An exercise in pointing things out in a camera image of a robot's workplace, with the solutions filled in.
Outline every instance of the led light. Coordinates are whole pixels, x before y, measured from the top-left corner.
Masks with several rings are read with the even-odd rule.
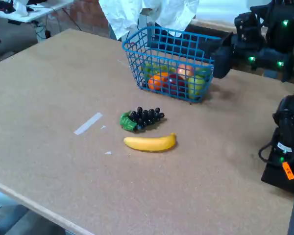
[[[250,62],[253,62],[253,61],[256,60],[256,57],[255,57],[255,56],[250,56],[250,57],[248,58],[248,60],[249,60]]]
[[[283,25],[284,27],[286,27],[286,26],[288,25],[288,23],[289,23],[289,20],[284,20],[284,21],[282,21],[282,25]]]
[[[283,61],[278,61],[276,64],[277,64],[279,67],[284,66],[284,62],[283,62]]]

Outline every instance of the tape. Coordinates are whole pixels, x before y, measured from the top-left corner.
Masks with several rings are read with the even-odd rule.
[[[91,127],[96,121],[98,121],[102,117],[101,113],[96,113],[93,115],[87,122],[85,122],[83,125],[81,125],[76,131],[74,131],[74,134],[80,135],[83,134],[89,127]]]

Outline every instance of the blue basket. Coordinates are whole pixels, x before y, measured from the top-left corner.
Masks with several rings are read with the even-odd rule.
[[[141,89],[199,102],[210,86],[214,68],[211,56],[199,48],[219,39],[148,26],[126,39],[122,47]]]

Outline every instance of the orange tag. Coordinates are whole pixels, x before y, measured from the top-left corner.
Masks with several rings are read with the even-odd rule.
[[[293,172],[289,166],[289,164],[287,162],[282,163],[282,167],[288,177],[289,180],[293,180],[294,179],[294,175]]]

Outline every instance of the yellow banana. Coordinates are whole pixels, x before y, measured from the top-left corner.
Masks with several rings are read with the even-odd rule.
[[[175,145],[175,133],[160,138],[126,137],[124,143],[130,148],[142,151],[163,151]]]

